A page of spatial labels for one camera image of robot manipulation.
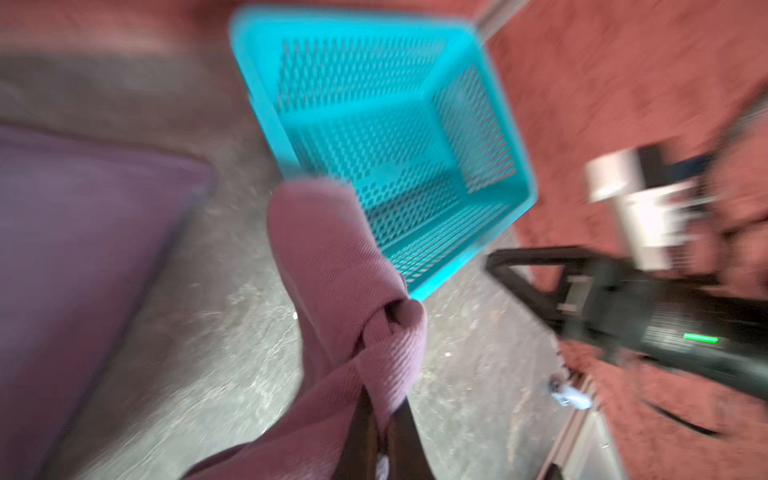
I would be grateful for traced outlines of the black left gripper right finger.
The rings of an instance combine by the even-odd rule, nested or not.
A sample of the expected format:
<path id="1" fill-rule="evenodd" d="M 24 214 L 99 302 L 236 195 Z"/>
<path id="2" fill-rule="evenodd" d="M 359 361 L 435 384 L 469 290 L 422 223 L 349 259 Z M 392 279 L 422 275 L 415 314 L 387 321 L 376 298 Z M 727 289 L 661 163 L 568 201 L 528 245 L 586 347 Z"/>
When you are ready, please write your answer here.
<path id="1" fill-rule="evenodd" d="M 434 480 L 408 399 L 387 426 L 389 480 Z"/>

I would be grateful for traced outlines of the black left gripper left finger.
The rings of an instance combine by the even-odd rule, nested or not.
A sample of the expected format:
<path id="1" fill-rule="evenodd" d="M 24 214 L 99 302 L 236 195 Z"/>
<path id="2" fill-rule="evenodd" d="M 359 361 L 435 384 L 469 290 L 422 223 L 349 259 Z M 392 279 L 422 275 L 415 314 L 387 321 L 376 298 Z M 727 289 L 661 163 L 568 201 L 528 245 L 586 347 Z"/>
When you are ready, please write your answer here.
<path id="1" fill-rule="evenodd" d="M 375 479 L 378 450 L 378 433 L 373 407 L 367 391 L 363 389 L 331 479 Z"/>

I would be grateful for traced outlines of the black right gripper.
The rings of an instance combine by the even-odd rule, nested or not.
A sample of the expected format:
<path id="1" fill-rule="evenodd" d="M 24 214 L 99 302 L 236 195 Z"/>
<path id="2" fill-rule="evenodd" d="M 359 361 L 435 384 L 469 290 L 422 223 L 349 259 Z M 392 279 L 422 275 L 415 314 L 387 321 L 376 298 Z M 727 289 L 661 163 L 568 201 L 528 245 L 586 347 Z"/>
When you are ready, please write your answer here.
<path id="1" fill-rule="evenodd" d="M 557 289 L 538 290 L 516 266 L 562 265 Z M 578 246 L 495 250 L 486 272 L 544 324 L 607 355 L 630 350 L 764 399 L 767 303 L 717 296 L 654 277 Z"/>

